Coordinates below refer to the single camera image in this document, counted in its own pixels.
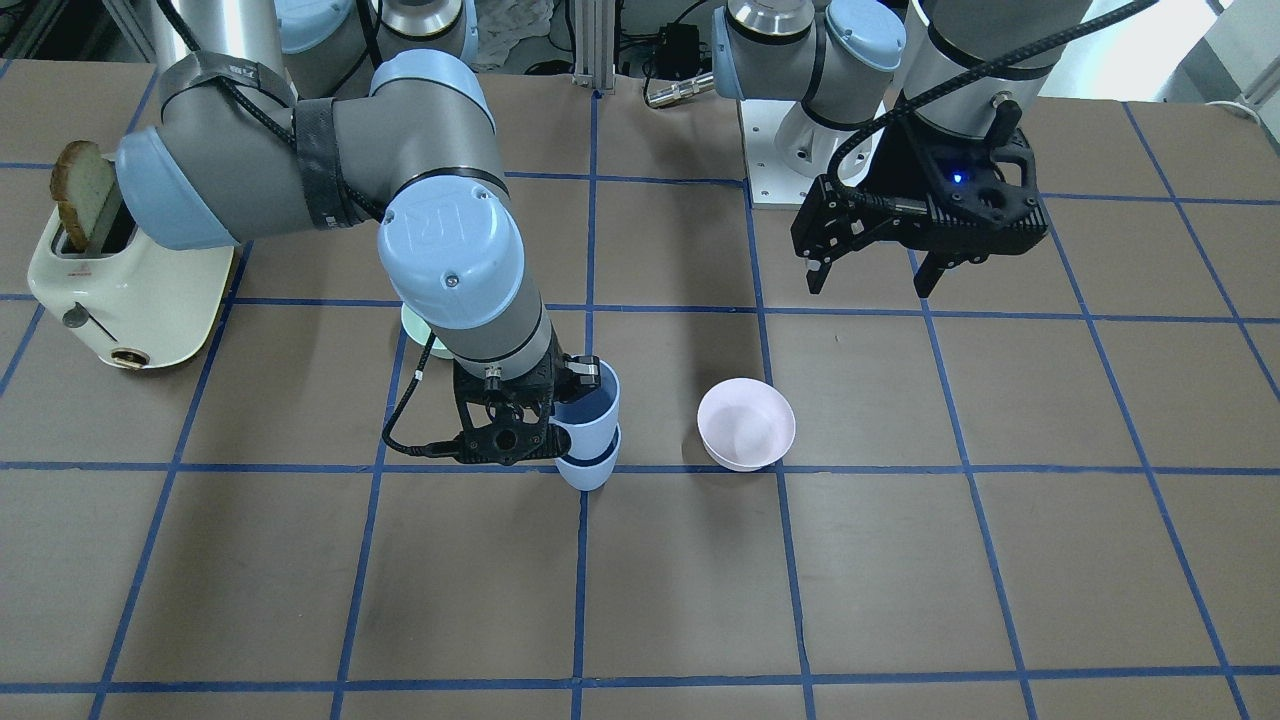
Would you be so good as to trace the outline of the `blue cup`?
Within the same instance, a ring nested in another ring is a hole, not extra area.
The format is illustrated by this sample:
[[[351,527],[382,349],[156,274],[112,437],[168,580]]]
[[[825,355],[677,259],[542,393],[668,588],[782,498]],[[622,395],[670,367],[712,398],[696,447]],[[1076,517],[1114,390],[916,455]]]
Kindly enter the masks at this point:
[[[580,460],[566,455],[556,459],[556,468],[561,477],[575,489],[590,492],[600,488],[611,478],[620,456],[622,445],[621,428],[614,429],[611,445],[605,451],[591,460]]]
[[[620,429],[620,382],[613,368],[599,360],[600,384],[585,397],[556,404],[550,423],[570,436],[566,454],[576,462],[595,461],[612,452]]]

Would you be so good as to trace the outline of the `mint green bowl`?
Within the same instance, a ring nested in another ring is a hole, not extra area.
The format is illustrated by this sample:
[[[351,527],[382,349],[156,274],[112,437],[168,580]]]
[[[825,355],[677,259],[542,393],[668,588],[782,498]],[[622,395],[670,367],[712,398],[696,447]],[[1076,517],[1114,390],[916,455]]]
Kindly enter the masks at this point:
[[[433,331],[430,325],[417,315],[407,304],[401,304],[399,320],[404,333],[419,346],[425,347]],[[430,355],[443,360],[453,360],[452,351],[439,338],[434,341]]]

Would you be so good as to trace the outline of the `pink bowl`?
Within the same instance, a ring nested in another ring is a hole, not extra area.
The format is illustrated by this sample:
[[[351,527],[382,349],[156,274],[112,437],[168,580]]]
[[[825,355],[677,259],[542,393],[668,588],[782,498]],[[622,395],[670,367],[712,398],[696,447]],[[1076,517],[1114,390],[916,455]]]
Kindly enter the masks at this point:
[[[732,471],[755,471],[781,460],[797,430],[786,397],[751,378],[709,388],[698,405],[696,425],[708,455]]]

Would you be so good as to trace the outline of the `cream white toaster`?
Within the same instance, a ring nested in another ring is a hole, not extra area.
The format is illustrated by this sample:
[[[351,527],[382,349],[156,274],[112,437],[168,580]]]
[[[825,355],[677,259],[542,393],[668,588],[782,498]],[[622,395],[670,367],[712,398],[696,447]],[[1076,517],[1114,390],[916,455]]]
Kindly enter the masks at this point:
[[[193,357],[218,319],[234,251],[175,251],[133,229],[115,254],[64,251],[52,211],[27,272],[31,293],[102,363],[173,366]]]

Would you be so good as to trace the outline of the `toast slice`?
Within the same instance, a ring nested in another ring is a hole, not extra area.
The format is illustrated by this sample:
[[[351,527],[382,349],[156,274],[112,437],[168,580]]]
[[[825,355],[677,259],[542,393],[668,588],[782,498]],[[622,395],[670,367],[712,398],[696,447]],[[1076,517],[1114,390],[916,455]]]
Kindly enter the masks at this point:
[[[88,140],[69,142],[59,154],[50,195],[72,252],[99,252],[120,211],[116,173],[100,146]]]

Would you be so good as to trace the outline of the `aluminium frame post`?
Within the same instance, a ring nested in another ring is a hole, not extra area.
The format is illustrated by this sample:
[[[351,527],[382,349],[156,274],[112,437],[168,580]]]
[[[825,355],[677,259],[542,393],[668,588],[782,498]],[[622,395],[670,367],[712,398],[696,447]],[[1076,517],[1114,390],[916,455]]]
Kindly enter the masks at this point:
[[[618,9],[618,1],[566,3],[573,27],[572,82],[600,96],[614,92]]]

